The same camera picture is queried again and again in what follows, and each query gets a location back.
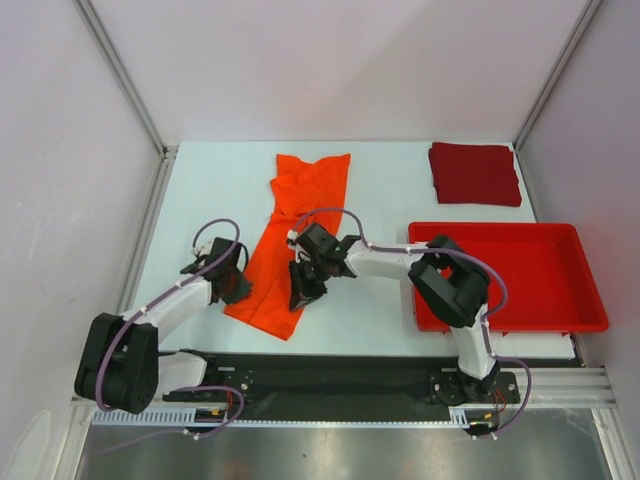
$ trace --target wire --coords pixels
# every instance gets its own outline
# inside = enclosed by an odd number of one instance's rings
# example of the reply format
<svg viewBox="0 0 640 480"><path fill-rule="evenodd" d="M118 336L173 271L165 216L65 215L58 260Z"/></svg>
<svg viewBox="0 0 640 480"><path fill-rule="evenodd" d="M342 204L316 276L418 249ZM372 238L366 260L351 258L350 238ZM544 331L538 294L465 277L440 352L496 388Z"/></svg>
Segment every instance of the wire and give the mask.
<svg viewBox="0 0 640 480"><path fill-rule="evenodd" d="M316 215L318 213L322 213L322 212L340 212L343 213L345 215L350 216L351 218L353 218L353 220L355 220L357 226L358 226L358 232L360 234L360 238L362 239L362 242L372 251L374 252L383 252L383 253L422 253L422 254L433 254L433 255L437 255L437 254L445 254L445 255L452 255L455 257L459 257L462 258L463 260L467 260L471 263L474 263L476 265L478 265L480 268L486 270L487 272L489 272L493 278L495 278L496 282L498 283L498 285L500 286L500 290L502 292L502 298L500 299L500 303L495 306L494 308L492 308L491 310L489 310L487 313L485 313L484 315L482 315L481 318L481 327L482 327L482 338L484 340L484 346L485 349L487 351L487 353L493 357L496 361L498 361L499 363L505 363L505 362L511 362L511 363L517 363L519 366L521 366L526 375L527 375L527 391L522 399L522 404L520 405L520 408L518 409L518 411L516 412L516 414L511 417L509 419L509 421L507 421L507 423L505 423L504 425L502 425L501 427L499 427L494 433L503 431L505 428L509 427L510 425L513 425L513 423L518 420L521 416L522 413L524 412L525 408L527 407L527 404L529 403L529 400L531 399L531 370L529 369L529 366L523 362L522 360L520 360L519 358L515 358L515 357L501 357L499 355L497 355L493 349L491 348L491 343L489 340L489 321L488 321L488 317L489 315L492 315L500 310L502 310L502 308L507 304L507 301L509 300L509 292L507 289L507 284L505 283L504 279L500 276L500 274L498 272L496 272L493 268L491 268L489 265L487 265L486 263L484 263L482 260L463 253L463 252L459 252L457 250L452 250L449 248L429 248L429 247L417 247L417 248L411 248L410 246L408 246L409 248L400 248L400 247L379 247L376 246L374 244L372 244L371 242L369 242L367 240L367 237L364 234L364 227L362 226L362 222L360 221L360 219L358 218L358 216L349 211L349 210L345 210L344 208L339 208L339 207L325 207L325 208L316 208L315 210L311 210L310 212L305 213L302 217L300 217L300 219L298 219L298 221L296 222L296 224L293 226L293 230L295 230L296 232L298 231L298 228L300 228L300 226L303 224L303 222L309 218L310 216Z"/></svg>
<svg viewBox="0 0 640 480"><path fill-rule="evenodd" d="M494 393L494 397L496 398L496 406L498 405L498 401L502 402L502 408L498 411L498 413L502 413L507 409L507 400L502 395L502 392L498 388Z"/></svg>
<svg viewBox="0 0 640 480"><path fill-rule="evenodd" d="M104 355L104 357L102 359L102 363L100 364L100 368L98 369L98 376L96 378L95 397L96 397L96 403L98 404L98 408L100 410L102 410L104 412L111 412L111 411L115 410L115 408L111 408L111 407L107 406L104 403L104 399L102 397L102 388L104 386L105 375L107 373L107 367L109 366L109 362L111 361L111 358L113 357L113 354L115 353L116 348L118 348L118 344L122 341L122 338L124 337L125 333L127 333L127 330L129 330L131 325L133 325L133 323L136 320L138 320L140 317L145 315L146 312L148 312L152 308L158 306L164 300L169 298L176 291L180 290L182 287L185 287L185 286L189 285L190 283L194 282L195 280L197 280L199 277L201 277L205 273L207 273L210 270L216 268L220 263L222 263L224 261L225 258L227 258L231 254L231 252L233 252L234 248L238 244L238 239L240 238L240 227L238 226L238 224L236 222L234 222L233 220L231 220L229 218L218 218L216 220L212 220L212 221L207 222L206 224L204 224L202 227L200 227L200 230L198 230L198 232L196 233L195 237L193 238L193 242L192 242L191 246L193 248L195 248L196 244L197 244L197 241L198 241L198 237L202 234L202 232L204 232L211 225L214 225L214 224L217 224L217 223L229 223L235 228L236 237L233 240L233 242L231 243L231 246L222 255L220 255L220 257L218 257L214 262L212 262L211 264L207 265L206 267L198 270L195 274L193 274L192 276L188 277L183 282L180 282L180 283L172 286L168 290L164 291L163 293L158 295L156 298L151 300L151 302L149 302L148 305L146 305L146 306L140 308L140 310L136 311L133 315L131 315L131 317L129 317L129 319L124 323L124 325L122 325L120 330L118 330L118 333L116 333L115 337L113 337L113 340L109 344L109 347L107 348L107 351L106 351L106 353L105 353L105 355Z"/></svg>
<svg viewBox="0 0 640 480"><path fill-rule="evenodd" d="M247 270L247 267L249 266L249 249L244 243L241 243L240 246L244 251L244 266L242 267L242 270L241 270L242 273L244 273Z"/></svg>
<svg viewBox="0 0 640 480"><path fill-rule="evenodd" d="M349 210L345 210L344 208L339 208L339 207L324 207L324 208L316 208L315 210L311 210L308 213L305 213L304 215L302 215L302 217L300 217L298 219L298 221L296 222L296 224L293 226L293 230L298 231L298 228L300 228L300 225L302 225L302 223L309 218L312 215L316 215L318 213L323 213L323 212L341 212L344 213L345 215L349 215L351 218L353 218L358 226L358 232L360 235L360 238L362 239L362 242L372 251L374 252L382 252L382 253L417 253L417 254L424 254L424 253L428 253L431 255L438 255L438 254L444 254L444 255L452 255L454 257L459 257L462 258L463 260L467 260L468 262L474 263L476 265L478 265L480 268L483 268L484 270L486 270L487 272L489 272L496 280L496 282L498 282L498 285L500 286L500 290L502 292L502 298L500 300L500 303L494 307L493 309L489 310L486 314L485 317L487 317L488 315L491 315L493 313L496 313L497 311L501 310L506 304L507 301L509 300L509 292L507 290L507 285L505 284L504 280L502 279L502 277L500 276L500 274L498 272L496 272L491 266L487 265L486 263L484 263L482 260L469 255L467 253L464 252L459 252L458 250L453 250L450 248L429 248L429 247L415 247L412 248L410 247L409 249L407 248L402 248L402 247L379 247L377 245L374 245L373 243L369 242L367 240L367 237L364 234L364 227L362 226L362 221L358 218L358 216L349 211Z"/></svg>
<svg viewBox="0 0 640 480"><path fill-rule="evenodd" d="M196 433L194 435L191 435L191 438L193 438L194 440L214 436L215 434L227 428L230 423L235 422L236 419L242 414L242 410L244 410L244 396L242 395L242 393L240 393L239 390L233 387L227 387L224 385L204 385L199 387L185 387L185 388L180 388L178 390L174 390L174 392L202 392L202 391L225 391L227 392L227 394L233 394L236 397L238 397L238 399L240 400L240 404L238 406L238 409L236 410L236 413L234 413L233 416L228 418L226 421L222 422L220 425L217 425L213 430L205 433ZM167 428L164 430L159 430L157 432L148 433L147 435L142 435L140 437L134 438L133 440L128 440L126 442L122 442L117 445L113 445L111 447L103 448L101 450L94 450L93 453L98 455L104 455L106 453L111 453L111 452L115 452L116 450L121 450L123 448L130 447L132 445L135 445L136 443L142 442L144 440L148 440L150 438L159 437L161 435L171 435L171 434L178 434L178 433L184 435L185 432L189 434L188 431L186 431L186 429Z"/></svg>

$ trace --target metal floor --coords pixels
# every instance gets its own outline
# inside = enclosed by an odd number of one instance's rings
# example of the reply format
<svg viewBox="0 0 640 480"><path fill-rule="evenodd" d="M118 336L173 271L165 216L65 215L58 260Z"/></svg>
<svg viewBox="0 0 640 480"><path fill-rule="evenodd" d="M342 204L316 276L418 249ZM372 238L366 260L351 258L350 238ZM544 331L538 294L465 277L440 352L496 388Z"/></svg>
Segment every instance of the metal floor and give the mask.
<svg viewBox="0 0 640 480"><path fill-rule="evenodd" d="M459 430L230 428L92 452L151 431L92 427L76 480L611 478L590 410L529 410L497 441Z"/></svg>

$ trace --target white table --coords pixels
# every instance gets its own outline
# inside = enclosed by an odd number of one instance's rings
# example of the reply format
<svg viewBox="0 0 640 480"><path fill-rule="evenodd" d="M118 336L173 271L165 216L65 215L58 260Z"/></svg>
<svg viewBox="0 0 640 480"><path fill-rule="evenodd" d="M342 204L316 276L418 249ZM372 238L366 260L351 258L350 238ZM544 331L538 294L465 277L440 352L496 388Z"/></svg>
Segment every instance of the white table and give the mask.
<svg viewBox="0 0 640 480"><path fill-rule="evenodd" d="M183 143L146 259L136 305L147 303L171 285L192 260L191 239L208 220L235 219L240 240L253 251L269 221L274 200L269 180L275 155L287 153L313 162L349 152L346 208L362 219L376 242L406 242L413 221L535 221L519 167L523 196L519 208L439 205L427 153L428 142L221 142ZM356 233L343 218L339 236ZM202 241L232 237L231 227L211 228ZM415 326L409 285L381 278L334 279L329 293L305 310L286 342L222 313L213 305L179 327L162 347L225 353L455 356L450 334L423 333ZM502 355L573 358L569 336L493 335Z"/></svg>

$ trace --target red tray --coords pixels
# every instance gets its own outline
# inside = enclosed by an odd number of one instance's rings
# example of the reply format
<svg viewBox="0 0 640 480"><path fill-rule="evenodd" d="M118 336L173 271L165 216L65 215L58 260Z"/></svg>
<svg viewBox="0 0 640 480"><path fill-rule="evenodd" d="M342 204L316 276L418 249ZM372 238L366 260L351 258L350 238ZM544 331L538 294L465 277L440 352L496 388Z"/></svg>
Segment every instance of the red tray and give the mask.
<svg viewBox="0 0 640 480"><path fill-rule="evenodd" d="M557 223L419 223L409 241L450 236L467 253L492 266L509 289L509 302L490 318L498 332L602 332L609 326L576 229ZM489 308L500 302L491 282ZM446 331L414 291L418 329Z"/></svg>

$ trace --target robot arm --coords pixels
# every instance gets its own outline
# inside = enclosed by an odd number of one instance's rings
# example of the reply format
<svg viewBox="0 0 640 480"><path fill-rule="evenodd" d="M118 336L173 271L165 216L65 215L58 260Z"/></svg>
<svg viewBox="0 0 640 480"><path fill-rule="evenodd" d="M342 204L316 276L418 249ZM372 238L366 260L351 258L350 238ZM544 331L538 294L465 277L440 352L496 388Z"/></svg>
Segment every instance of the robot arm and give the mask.
<svg viewBox="0 0 640 480"><path fill-rule="evenodd" d="M157 395L202 383L207 366L205 360L188 352L160 356L158 346L200 309L219 300L233 304L249 295L251 284L237 267L241 251L246 252L246 247L240 243L224 261L202 277L189 283L182 281L218 260L232 243L216 238L202 247L196 252L196 260L181 270L182 276L176 283L180 287L162 298L153 309L145 311L127 330L109 360L102 382L105 404L140 413ZM76 394L96 399L98 371L107 349L125 322L137 312L102 313L93 320L76 375Z"/></svg>
<svg viewBox="0 0 640 480"><path fill-rule="evenodd" d="M480 267L455 255L411 252L426 248L426 244L371 250L358 236L338 241L316 223L300 234L290 233L289 244L296 250L295 261L289 265L291 310L322 297L327 291L324 282L331 277L410 281L433 314L451 328L459 351L458 377L469 398L493 391L499 366L483 334L490 279ZM428 247L462 252L445 236L438 236Z"/></svg>
<svg viewBox="0 0 640 480"><path fill-rule="evenodd" d="M348 235L338 241L318 224L311 224L300 234L290 234L288 241L296 251L296 260L289 265L291 310L322 297L327 292L324 282L331 277L381 276L410 281L433 313L451 327L459 350L456 381L466 397L479 400L493 391L499 367L483 339L489 277L481 268L455 255L411 251L427 248L426 244L373 251L358 236ZM214 239L196 252L196 260L180 273L189 276L200 272L219 261L232 243ZM434 239L428 245L433 247L461 251L447 237ZM158 395L202 383L205 360L186 351L159 354L158 346L198 310L219 300L233 304L249 295L251 284L237 267L243 249L237 243L215 268L189 282L179 280L173 293L154 301L153 309L144 308L144 315L131 324L108 360L100 383L106 405L140 413ZM450 272L448 277L443 275L445 271ZM102 313L94 319L75 380L79 396L96 399L98 372L107 351L125 322L139 312Z"/></svg>

